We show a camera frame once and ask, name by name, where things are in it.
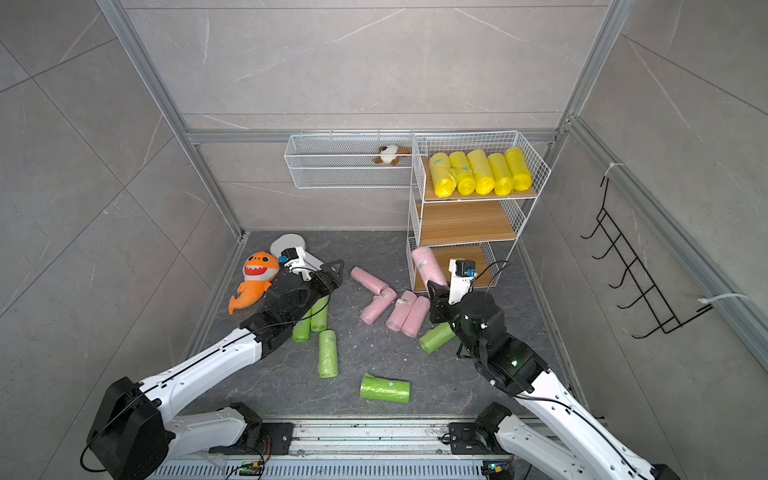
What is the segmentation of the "pink roll top angled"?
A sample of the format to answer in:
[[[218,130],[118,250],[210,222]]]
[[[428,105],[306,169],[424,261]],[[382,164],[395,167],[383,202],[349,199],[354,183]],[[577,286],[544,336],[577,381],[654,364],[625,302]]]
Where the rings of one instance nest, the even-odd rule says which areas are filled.
[[[354,267],[350,276],[374,295],[382,294],[389,287],[386,282],[360,267]]]

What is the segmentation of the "yellow roll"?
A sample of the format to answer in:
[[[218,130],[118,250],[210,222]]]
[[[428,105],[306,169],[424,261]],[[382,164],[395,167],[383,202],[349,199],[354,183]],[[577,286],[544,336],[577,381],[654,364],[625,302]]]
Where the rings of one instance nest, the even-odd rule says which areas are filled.
[[[449,156],[438,152],[429,159],[429,170],[434,194],[438,198],[450,197],[456,188],[456,179],[450,165]]]
[[[504,158],[512,175],[513,189],[515,191],[530,189],[533,185],[533,175],[523,150],[518,147],[510,148],[504,153]]]
[[[464,152],[456,151],[449,154],[449,163],[456,178],[456,188],[462,196],[475,192],[476,182],[468,157]]]
[[[495,188],[495,178],[488,158],[483,150],[472,150],[467,154],[470,168],[475,180],[475,191],[478,195],[488,195]]]

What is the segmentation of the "yellow roll horizontal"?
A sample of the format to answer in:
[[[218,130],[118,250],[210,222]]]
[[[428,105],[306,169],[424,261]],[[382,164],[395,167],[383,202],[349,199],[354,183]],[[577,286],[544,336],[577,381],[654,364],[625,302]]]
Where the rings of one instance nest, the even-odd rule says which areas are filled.
[[[512,173],[501,153],[492,153],[487,157],[491,172],[494,177],[494,193],[497,196],[508,196],[514,188]]]

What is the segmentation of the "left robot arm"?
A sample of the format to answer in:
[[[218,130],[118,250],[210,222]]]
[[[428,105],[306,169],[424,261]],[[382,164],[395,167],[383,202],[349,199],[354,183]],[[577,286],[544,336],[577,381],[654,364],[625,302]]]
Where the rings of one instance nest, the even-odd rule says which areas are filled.
[[[268,444],[261,417],[242,402],[204,414],[184,409],[235,372],[263,360],[343,283],[343,260],[301,276],[284,266],[257,311],[219,342],[161,373],[123,377],[105,391],[85,450],[114,479],[145,479],[164,462],[199,451],[255,454]]]

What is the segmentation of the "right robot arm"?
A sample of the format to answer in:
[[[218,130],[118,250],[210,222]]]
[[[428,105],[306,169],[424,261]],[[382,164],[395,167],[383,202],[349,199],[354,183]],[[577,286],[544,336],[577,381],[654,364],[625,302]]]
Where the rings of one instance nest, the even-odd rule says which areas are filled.
[[[554,440],[530,428],[510,409],[492,403],[475,420],[476,441],[489,453],[522,458],[552,479],[675,479],[604,427],[560,381],[546,361],[506,329],[503,310],[488,292],[468,290],[451,302],[449,289],[429,282],[430,319],[448,326],[491,386],[533,413]]]

